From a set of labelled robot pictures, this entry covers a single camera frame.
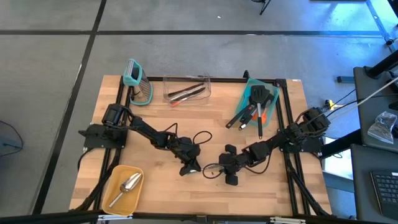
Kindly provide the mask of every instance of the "white cable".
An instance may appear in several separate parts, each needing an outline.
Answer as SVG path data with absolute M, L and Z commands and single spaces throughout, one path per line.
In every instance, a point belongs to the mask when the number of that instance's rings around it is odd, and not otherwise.
M 361 100 L 361 102 L 359 102 L 356 106 L 353 106 L 352 108 L 350 108 L 348 111 L 345 111 L 344 113 L 341 113 L 341 114 L 335 116 L 334 118 L 330 119 L 330 121 L 333 121 L 334 119 L 336 119 L 336 118 L 338 118 L 338 117 L 340 117 L 340 116 L 343 116 L 344 114 L 346 114 L 346 113 L 352 111 L 353 109 L 357 108 L 359 105 L 365 103 L 366 100 L 370 99 L 372 96 L 376 95 L 376 94 L 379 93 L 381 90 L 385 89 L 385 87 L 391 85 L 391 83 L 394 83 L 394 82 L 397 81 L 397 80 L 398 80 L 398 77 L 395 78 L 395 79 L 393 79 L 391 82 L 385 84 L 383 87 L 381 87 L 380 89 L 376 90 L 374 93 L 370 94 L 370 95 L 369 95 L 368 97 L 366 97 L 364 100 Z

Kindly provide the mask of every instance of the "orange tray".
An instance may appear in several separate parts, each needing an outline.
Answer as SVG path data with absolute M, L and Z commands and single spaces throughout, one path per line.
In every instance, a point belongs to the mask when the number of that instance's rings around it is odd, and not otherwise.
M 120 185 L 135 173 L 142 174 L 139 183 L 130 192 L 124 193 L 118 202 L 116 202 L 113 207 L 110 208 L 109 204 L 120 193 Z M 142 183 L 144 183 L 144 173 L 140 168 L 124 165 L 116 166 L 112 171 L 108 187 L 106 188 L 104 200 L 102 201 L 102 210 L 112 215 L 131 215 L 137 208 L 139 196 L 141 194 Z

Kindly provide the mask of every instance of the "plastic bag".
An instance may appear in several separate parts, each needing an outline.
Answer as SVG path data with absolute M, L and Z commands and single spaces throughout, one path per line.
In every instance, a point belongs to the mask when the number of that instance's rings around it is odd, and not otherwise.
M 368 135 L 380 141 L 393 144 L 394 138 L 392 137 L 391 130 L 396 120 L 397 116 L 392 113 L 388 113 L 387 111 L 381 113 L 369 128 Z

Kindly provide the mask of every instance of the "teal tray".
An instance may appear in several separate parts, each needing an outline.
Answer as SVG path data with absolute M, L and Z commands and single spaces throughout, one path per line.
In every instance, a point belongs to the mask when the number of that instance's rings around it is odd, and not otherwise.
M 246 83 L 246 87 L 244 88 L 241 99 L 239 100 L 239 103 L 236 107 L 235 115 L 237 115 L 241 110 L 243 110 L 243 108 L 245 108 L 249 104 L 250 89 L 253 85 L 263 85 L 263 86 L 265 86 L 265 88 L 267 90 L 270 91 L 271 94 L 274 95 L 274 100 L 272 100 L 271 104 L 267 107 L 267 113 L 266 113 L 267 121 L 262 125 L 262 127 L 265 128 L 269 124 L 269 121 L 271 120 L 271 116 L 272 116 L 272 112 L 274 112 L 276 100 L 279 97 L 279 88 L 274 87 L 273 85 L 266 84 L 262 81 L 259 81 L 259 80 L 253 79 L 253 78 L 249 78 L 248 82 Z M 257 121 L 252 121 L 252 120 L 249 121 L 249 124 L 251 124 L 253 126 L 258 125 Z

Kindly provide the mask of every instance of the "metal scoop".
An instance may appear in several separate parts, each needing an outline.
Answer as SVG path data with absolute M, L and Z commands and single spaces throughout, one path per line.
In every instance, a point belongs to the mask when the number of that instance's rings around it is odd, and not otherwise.
M 124 193 L 131 191 L 138 184 L 141 176 L 142 175 L 140 173 L 135 173 L 126 181 L 124 181 L 124 183 L 120 185 L 120 194 L 109 204 L 109 207 L 112 208 Z

